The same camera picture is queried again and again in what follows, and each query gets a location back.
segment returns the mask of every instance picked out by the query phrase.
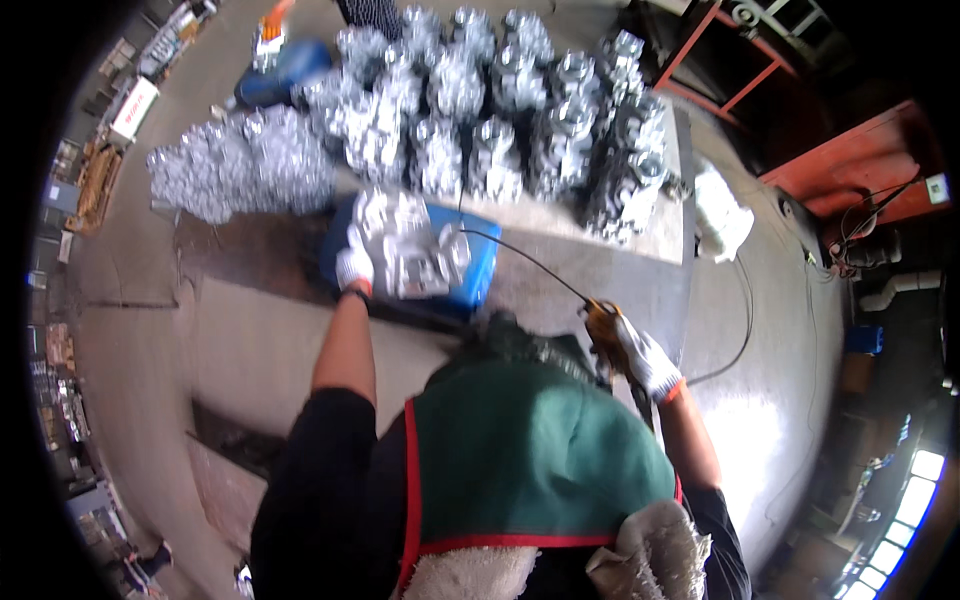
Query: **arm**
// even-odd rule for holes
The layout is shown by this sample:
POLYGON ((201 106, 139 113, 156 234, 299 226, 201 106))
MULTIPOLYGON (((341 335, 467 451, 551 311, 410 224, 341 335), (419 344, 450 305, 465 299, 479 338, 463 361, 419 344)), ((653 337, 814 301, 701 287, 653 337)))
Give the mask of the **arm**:
POLYGON ((630 356, 639 387, 657 404, 666 454, 684 486, 684 501, 697 530, 713 544, 705 564, 709 598, 751 597, 740 540, 720 491, 720 462, 686 380, 666 352, 645 332, 619 318, 617 338, 630 356))
POLYGON ((658 406, 660 430, 666 455, 685 486, 701 490, 719 490, 722 484, 720 461, 700 416, 700 409, 686 388, 677 384, 673 398, 658 406))
POLYGON ((304 581, 350 581, 376 443, 367 305, 373 264, 362 245, 337 255, 344 290, 313 369, 312 392, 270 471, 251 532, 257 597, 294 597, 304 581))
POLYGON ((686 379, 660 344, 646 332, 636 333, 625 317, 617 319, 616 335, 630 356, 637 384, 657 404, 663 444, 680 481, 701 490, 719 490, 720 462, 686 379))
MULTIPOLYGON (((367 281, 355 281, 348 286, 348 289, 366 294, 369 294, 369 288, 367 281)), ((370 317, 367 315, 367 305, 352 293, 344 294, 337 303, 324 345, 313 366, 310 389, 315 391, 321 388, 347 388, 366 398, 376 408, 370 317)))
POLYGON ((324 345, 313 366, 310 389, 347 388, 376 408, 370 316, 367 305, 353 293, 370 297, 373 263, 363 250, 355 228, 348 233, 348 239, 350 247, 337 254, 337 280, 345 293, 337 303, 324 345))

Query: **black long sleeve shirt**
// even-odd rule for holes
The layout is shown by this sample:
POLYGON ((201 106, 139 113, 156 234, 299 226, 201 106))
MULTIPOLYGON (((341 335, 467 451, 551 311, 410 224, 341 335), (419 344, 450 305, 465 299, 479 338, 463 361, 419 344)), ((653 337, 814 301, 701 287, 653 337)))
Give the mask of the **black long sleeve shirt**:
MULTIPOLYGON (((271 471, 253 525, 257 600, 294 597, 324 582, 349 585, 354 598, 390 597, 403 552, 404 443, 403 419, 378 441, 364 398, 344 389, 314 392, 271 471)), ((750 598, 723 494, 684 488, 684 505, 700 533, 713 537, 705 598, 750 598)), ((585 572, 595 550, 543 548, 520 598, 598 598, 585 572)))

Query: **pipe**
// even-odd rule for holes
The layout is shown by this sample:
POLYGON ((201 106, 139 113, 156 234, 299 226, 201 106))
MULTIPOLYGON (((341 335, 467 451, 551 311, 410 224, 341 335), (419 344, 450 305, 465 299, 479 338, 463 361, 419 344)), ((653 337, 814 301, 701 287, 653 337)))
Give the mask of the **pipe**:
POLYGON ((884 310, 893 301, 897 292, 912 292, 913 290, 931 290, 940 287, 939 271, 924 271, 921 273, 906 273, 890 277, 883 291, 872 296, 860 299, 860 308, 866 312, 884 310))

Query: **window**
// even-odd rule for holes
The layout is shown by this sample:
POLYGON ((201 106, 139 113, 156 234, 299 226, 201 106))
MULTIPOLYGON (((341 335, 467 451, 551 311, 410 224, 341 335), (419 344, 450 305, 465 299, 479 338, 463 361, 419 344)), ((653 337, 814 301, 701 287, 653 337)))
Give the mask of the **window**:
POLYGON ((900 507, 883 541, 876 547, 874 556, 863 567, 857 581, 836 595, 844 600, 872 600, 887 583, 887 578, 897 568, 903 552, 913 539, 924 520, 924 514, 937 490, 937 480, 944 468, 944 457, 934 452, 918 450, 910 465, 910 478, 906 482, 900 507))

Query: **hand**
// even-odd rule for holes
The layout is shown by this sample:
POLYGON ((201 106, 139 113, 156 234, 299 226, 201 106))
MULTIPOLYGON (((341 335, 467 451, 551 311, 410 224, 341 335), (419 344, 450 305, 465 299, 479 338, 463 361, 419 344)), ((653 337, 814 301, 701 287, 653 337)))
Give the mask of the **hand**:
POLYGON ((670 399, 670 393, 684 380, 666 352, 646 331, 636 333, 624 316, 616 318, 616 337, 630 357, 630 370, 643 391, 657 404, 670 399))
POLYGON ((358 289, 370 296, 373 292, 373 261, 364 249, 356 225, 347 229, 348 246, 337 253, 337 283, 340 290, 358 289))

